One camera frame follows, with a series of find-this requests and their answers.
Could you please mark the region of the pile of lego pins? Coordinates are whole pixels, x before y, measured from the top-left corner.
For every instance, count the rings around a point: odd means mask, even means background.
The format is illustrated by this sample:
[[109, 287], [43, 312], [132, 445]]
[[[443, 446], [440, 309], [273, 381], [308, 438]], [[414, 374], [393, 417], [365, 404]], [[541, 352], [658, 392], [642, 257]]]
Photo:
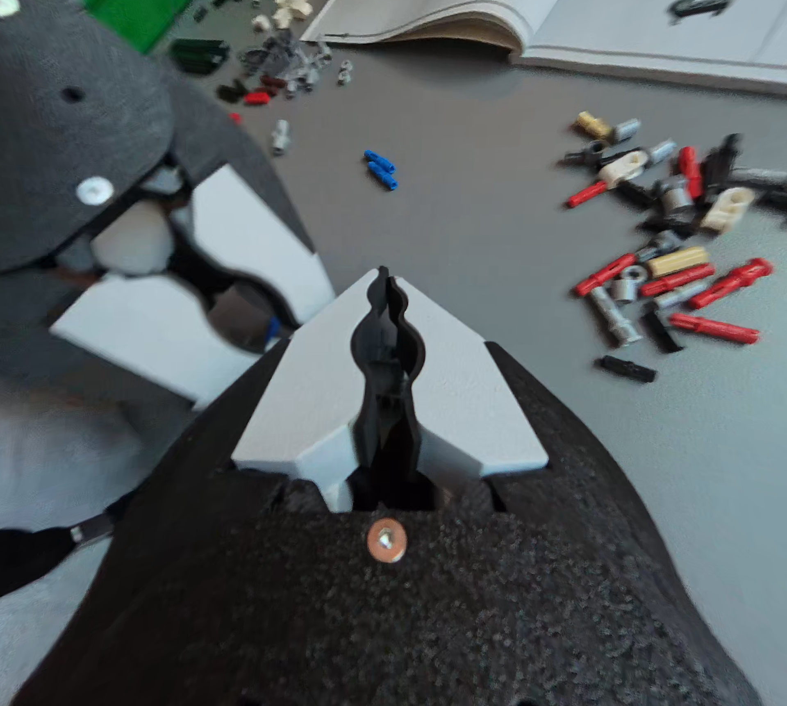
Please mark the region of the pile of lego pins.
[[739, 134], [728, 134], [703, 159], [693, 147], [671, 140], [618, 151], [613, 147], [623, 143], [593, 140], [564, 155], [563, 165], [594, 176], [565, 201], [566, 209], [614, 193], [650, 215], [643, 223], [650, 236], [640, 248], [608, 262], [573, 289], [592, 305], [615, 346], [642, 339], [624, 311], [628, 305], [642, 308], [641, 321], [664, 353], [683, 349], [680, 331], [735, 346], [759, 341], [755, 329], [697, 313], [772, 276], [772, 262], [748, 259], [717, 278], [709, 249], [690, 244], [697, 236], [728, 235], [756, 204], [785, 211], [785, 170], [739, 165], [741, 141]]

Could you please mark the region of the black lego pin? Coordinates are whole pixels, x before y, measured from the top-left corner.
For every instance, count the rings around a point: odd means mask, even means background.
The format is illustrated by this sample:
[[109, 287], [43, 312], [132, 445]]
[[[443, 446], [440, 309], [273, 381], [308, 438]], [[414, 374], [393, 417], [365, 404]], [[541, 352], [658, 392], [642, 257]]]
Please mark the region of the black lego pin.
[[596, 366], [601, 370], [621, 378], [641, 384], [650, 384], [658, 377], [658, 372], [650, 367], [637, 364], [630, 360], [605, 355], [596, 360]]

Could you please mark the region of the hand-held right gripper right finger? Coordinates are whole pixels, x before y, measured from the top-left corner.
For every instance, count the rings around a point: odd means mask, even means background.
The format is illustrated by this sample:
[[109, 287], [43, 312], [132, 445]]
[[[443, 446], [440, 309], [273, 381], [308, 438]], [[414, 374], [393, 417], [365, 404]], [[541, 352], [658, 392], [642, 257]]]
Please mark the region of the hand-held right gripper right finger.
[[411, 380], [428, 478], [485, 478], [544, 468], [548, 455], [484, 338], [403, 278], [404, 322], [423, 347]]

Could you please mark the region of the cluster of small lego parts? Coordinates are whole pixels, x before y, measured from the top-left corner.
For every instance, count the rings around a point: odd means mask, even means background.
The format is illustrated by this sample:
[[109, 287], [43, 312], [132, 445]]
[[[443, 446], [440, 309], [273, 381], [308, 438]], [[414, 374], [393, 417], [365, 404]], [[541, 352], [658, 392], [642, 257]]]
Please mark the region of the cluster of small lego parts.
[[234, 108], [251, 107], [267, 104], [281, 91], [291, 98], [312, 90], [332, 55], [322, 40], [314, 40], [311, 52], [299, 40], [300, 24], [312, 18], [310, 0], [246, 1], [252, 8], [244, 16], [249, 36], [240, 42], [205, 43], [207, 60], [216, 62], [210, 74], [224, 74], [215, 87], [218, 100]]

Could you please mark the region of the tan lego pin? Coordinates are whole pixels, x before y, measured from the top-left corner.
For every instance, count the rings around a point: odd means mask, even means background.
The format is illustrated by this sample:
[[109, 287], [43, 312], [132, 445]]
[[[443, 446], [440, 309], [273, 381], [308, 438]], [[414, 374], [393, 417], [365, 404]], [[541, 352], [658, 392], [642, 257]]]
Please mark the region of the tan lego pin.
[[590, 112], [579, 112], [576, 116], [574, 126], [592, 140], [604, 141], [607, 144], [612, 144], [614, 142], [614, 127], [604, 119], [596, 117]]

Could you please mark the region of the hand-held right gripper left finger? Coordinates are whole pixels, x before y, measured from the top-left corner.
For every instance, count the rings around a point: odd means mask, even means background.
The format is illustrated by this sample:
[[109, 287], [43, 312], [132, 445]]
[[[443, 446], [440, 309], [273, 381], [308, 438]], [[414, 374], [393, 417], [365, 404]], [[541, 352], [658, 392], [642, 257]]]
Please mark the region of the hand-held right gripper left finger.
[[239, 470], [314, 483], [334, 513], [349, 512], [349, 477], [368, 459], [355, 425], [367, 378], [352, 338], [386, 307], [386, 267], [368, 271], [290, 338], [232, 453]]

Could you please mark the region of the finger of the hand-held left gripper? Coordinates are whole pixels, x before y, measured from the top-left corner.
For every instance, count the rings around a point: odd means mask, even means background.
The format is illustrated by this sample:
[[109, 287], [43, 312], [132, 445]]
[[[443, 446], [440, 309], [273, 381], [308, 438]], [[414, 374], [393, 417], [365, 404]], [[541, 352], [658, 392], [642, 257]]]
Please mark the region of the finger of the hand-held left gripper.
[[275, 292], [297, 326], [335, 299], [319, 256], [229, 164], [195, 187], [170, 219], [203, 258]]
[[196, 408], [261, 358], [271, 316], [279, 338], [290, 331], [269, 294], [203, 258], [160, 205], [133, 205], [87, 245], [103, 275], [50, 333]]

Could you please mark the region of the dark green lego beam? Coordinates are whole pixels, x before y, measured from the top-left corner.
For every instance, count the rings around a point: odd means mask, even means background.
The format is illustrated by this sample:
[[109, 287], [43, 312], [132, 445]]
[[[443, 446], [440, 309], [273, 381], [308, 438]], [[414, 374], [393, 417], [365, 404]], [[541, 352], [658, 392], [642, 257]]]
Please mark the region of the dark green lego beam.
[[231, 47], [220, 40], [177, 39], [169, 45], [167, 54], [180, 71], [189, 75], [207, 76], [227, 62]]

